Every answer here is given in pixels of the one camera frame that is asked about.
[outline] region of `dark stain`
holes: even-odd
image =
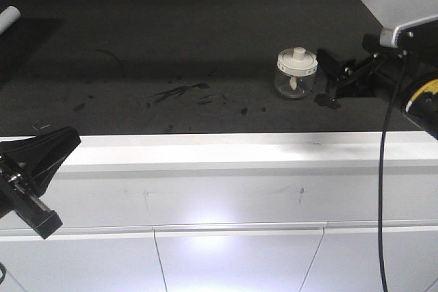
[[[300,199],[298,200],[298,203],[301,204],[301,200],[302,200],[302,195],[304,194],[304,187],[301,187],[300,190]]]
[[[164,132],[165,132],[165,133],[171,133],[172,130],[173,130],[173,126],[170,125],[168,128],[164,129]]]
[[[154,103],[157,104],[157,103],[160,103],[162,101],[165,101],[167,98],[169,98],[171,96],[175,96],[175,98],[183,96],[186,92],[188,92],[189,90],[194,89],[194,88],[207,89],[207,88],[210,88],[210,86],[207,85],[206,83],[198,83],[196,85],[182,85],[180,87],[166,90],[165,92],[159,92],[159,93],[156,93],[154,95],[150,95],[147,98],[160,96],[159,98],[154,100]]]
[[[79,112],[85,109],[85,103],[79,104],[73,108],[73,112]]]
[[[120,58],[118,58],[118,56],[116,54],[114,54],[112,51],[107,51],[105,49],[95,49],[94,51],[97,51],[98,53],[102,53],[105,55],[108,55],[112,58],[114,58],[117,62],[118,68],[120,69],[123,79],[126,78],[125,76],[125,67],[124,67],[124,62],[120,60]]]
[[[228,103],[227,103],[228,98],[227,98],[224,94],[221,94],[220,96],[222,97],[222,100],[223,100],[223,101],[222,101],[222,104],[223,104],[223,105],[228,104]]]
[[[216,73],[216,71],[218,70],[218,68],[215,68],[214,70],[212,70],[208,76],[211,77],[212,75],[214,75]]]

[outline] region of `white cabinet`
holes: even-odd
[[[26,292],[165,291],[153,233],[3,237],[0,257]]]
[[[390,291],[438,291],[438,228],[388,228],[384,233]],[[327,229],[302,292],[381,291],[375,228]]]
[[[322,229],[157,233],[169,292],[300,291]]]
[[[85,136],[42,200],[65,228],[375,220],[379,138]],[[438,220],[438,143],[390,133],[385,158],[385,219]]]

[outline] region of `scratch mark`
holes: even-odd
[[[146,209],[149,212],[149,205],[148,205],[148,199],[147,199],[148,193],[143,193],[144,203],[146,205]]]
[[[98,53],[102,53],[105,55],[108,55],[112,58],[114,58],[118,64],[118,67],[120,68],[120,71],[122,72],[122,76],[123,79],[126,78],[125,76],[125,67],[124,67],[124,63],[123,61],[120,60],[120,58],[118,58],[118,56],[116,54],[114,54],[112,51],[106,51],[105,49],[95,49],[94,51],[97,51]]]
[[[42,121],[39,119],[35,121],[34,124],[32,125],[32,128],[34,128],[35,131],[43,130],[49,127],[51,127],[50,124],[43,124]]]
[[[274,193],[274,194],[287,193],[287,191],[288,191],[289,189],[291,189],[291,188],[292,188],[292,186],[290,186],[290,185],[288,185],[288,186],[284,186],[284,187],[282,187],[282,188],[275,189],[274,191],[272,191],[272,193]]]
[[[206,104],[210,104],[213,101],[203,101],[203,102],[198,102],[199,105],[206,105]]]

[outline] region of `yellow label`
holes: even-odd
[[[409,108],[412,106],[412,103],[424,92],[430,92],[432,94],[438,94],[438,79],[430,80],[428,83],[423,85],[420,89],[418,89],[414,95],[412,95],[411,99],[406,105],[406,112],[409,111]]]

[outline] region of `screw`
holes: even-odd
[[[9,179],[8,179],[8,183],[12,183],[12,182],[18,180],[20,177],[21,177],[21,175],[18,174],[18,173],[17,174],[11,174]]]

